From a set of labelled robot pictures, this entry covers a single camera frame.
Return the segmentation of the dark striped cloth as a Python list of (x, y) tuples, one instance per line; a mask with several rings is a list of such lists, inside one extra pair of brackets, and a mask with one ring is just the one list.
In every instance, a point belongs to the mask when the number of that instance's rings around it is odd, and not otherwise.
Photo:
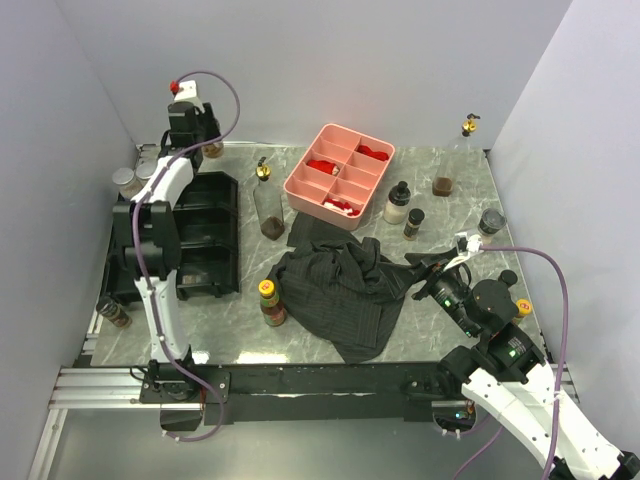
[(267, 279), (288, 314), (311, 334), (332, 343), (343, 361), (378, 357), (400, 316), (406, 290), (383, 270), (391, 263), (375, 237), (350, 232), (299, 213), (291, 248)]

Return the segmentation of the dark lid beige powder jar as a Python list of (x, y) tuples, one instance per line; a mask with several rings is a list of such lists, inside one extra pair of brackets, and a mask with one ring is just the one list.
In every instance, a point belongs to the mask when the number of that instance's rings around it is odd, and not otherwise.
[(495, 235), (504, 229), (507, 221), (503, 213), (495, 208), (485, 209), (480, 217), (477, 229), (483, 245), (492, 243)]

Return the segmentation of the red item back compartment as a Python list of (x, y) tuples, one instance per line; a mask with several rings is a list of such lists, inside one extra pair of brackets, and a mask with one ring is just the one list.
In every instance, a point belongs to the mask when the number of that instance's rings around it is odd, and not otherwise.
[(377, 159), (379, 161), (386, 162), (389, 160), (390, 156), (385, 151), (374, 150), (367, 145), (360, 144), (356, 151), (362, 155), (366, 155), (368, 157)]

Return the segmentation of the red white item front compartment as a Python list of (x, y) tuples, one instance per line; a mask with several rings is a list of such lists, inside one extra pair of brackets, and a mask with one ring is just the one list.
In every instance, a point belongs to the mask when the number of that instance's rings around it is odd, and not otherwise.
[(323, 202), (323, 206), (348, 217), (356, 217), (360, 214), (360, 210), (354, 208), (349, 202), (343, 202), (338, 199), (328, 198)]

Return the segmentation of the red item middle compartment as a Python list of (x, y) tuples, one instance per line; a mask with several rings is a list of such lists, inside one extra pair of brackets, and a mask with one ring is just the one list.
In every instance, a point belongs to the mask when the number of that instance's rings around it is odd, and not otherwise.
[(336, 163), (327, 160), (310, 159), (307, 166), (331, 176), (337, 176), (340, 172), (340, 167)]

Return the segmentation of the black cap white powder bottle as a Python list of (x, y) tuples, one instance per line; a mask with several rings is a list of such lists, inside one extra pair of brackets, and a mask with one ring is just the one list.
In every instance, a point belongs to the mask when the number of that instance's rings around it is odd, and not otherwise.
[(388, 193), (383, 219), (392, 225), (402, 223), (408, 213), (410, 199), (408, 184), (405, 181), (398, 182)]

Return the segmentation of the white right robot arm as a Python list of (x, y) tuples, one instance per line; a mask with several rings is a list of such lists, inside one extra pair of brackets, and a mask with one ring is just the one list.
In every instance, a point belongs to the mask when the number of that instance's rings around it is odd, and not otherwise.
[(481, 406), (536, 459), (546, 479), (633, 479), (639, 458), (610, 443), (562, 386), (535, 342), (515, 323), (521, 311), (512, 299), (518, 276), (504, 270), (475, 285), (459, 272), (469, 255), (457, 249), (405, 258), (422, 288), (414, 300), (431, 297), (470, 338), (438, 366), (438, 386), (450, 398)]

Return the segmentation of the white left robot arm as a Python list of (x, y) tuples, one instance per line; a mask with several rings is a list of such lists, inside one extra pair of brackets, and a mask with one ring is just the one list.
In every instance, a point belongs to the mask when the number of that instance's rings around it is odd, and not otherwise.
[(208, 102), (177, 100), (168, 106), (168, 117), (165, 155), (152, 163), (154, 170), (140, 192), (113, 208), (117, 258), (140, 293), (151, 334), (151, 359), (160, 364), (190, 358), (178, 314), (181, 246), (173, 208), (203, 161), (202, 146), (220, 134)]

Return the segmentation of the black cap brown powder bottle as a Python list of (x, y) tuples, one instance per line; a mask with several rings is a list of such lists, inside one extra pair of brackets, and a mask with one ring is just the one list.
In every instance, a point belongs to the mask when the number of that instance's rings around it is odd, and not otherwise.
[(207, 144), (201, 148), (202, 154), (207, 158), (219, 158), (224, 153), (224, 143)]

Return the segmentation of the blue label spice jar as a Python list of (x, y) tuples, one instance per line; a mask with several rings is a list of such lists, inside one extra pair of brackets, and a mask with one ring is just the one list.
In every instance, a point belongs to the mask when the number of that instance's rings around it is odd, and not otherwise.
[(117, 186), (119, 194), (124, 200), (132, 200), (142, 189), (143, 185), (131, 168), (119, 168), (112, 175), (112, 181)]
[(153, 177), (157, 169), (157, 162), (155, 160), (149, 160), (141, 162), (135, 169), (134, 175), (141, 187), (144, 187), (149, 180)]

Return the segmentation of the red yellow cap sauce bottle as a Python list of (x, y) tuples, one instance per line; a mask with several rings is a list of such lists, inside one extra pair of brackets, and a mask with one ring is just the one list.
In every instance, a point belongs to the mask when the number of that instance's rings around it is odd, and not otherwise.
[(282, 325), (287, 317), (284, 304), (280, 300), (275, 283), (265, 279), (258, 286), (260, 294), (260, 308), (267, 325), (277, 327)]

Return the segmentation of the aluminium frame rail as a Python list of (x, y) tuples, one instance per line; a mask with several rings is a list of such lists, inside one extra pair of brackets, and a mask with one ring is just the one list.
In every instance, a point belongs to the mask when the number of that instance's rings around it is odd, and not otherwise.
[(48, 402), (48, 415), (28, 479), (49, 477), (71, 410), (119, 410), (141, 407), (141, 386), (125, 368), (61, 368)]

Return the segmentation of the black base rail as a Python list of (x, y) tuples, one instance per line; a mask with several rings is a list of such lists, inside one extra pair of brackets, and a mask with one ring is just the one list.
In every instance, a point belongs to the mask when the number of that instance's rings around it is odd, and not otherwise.
[(198, 365), (208, 392), (169, 365), (147, 373), (140, 389), (144, 406), (159, 406), (161, 419), (176, 430), (193, 407), (205, 424), (256, 421), (401, 418), (430, 422), (444, 418), (470, 424), (469, 400), (434, 362), (372, 364)]

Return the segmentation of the dark spice jar front left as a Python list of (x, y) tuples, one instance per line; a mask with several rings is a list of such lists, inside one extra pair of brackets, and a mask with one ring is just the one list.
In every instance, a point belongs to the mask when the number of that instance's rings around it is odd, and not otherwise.
[(95, 307), (96, 313), (108, 320), (117, 328), (127, 328), (131, 323), (131, 317), (122, 306), (110, 296), (102, 296)]

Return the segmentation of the tall gold spout oil bottle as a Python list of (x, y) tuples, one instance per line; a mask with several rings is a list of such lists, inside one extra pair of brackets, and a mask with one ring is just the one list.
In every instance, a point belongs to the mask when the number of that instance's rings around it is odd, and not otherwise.
[(272, 179), (272, 171), (267, 159), (261, 157), (255, 170), (258, 183), (253, 190), (261, 233), (275, 241), (285, 232), (283, 206), (279, 185)]

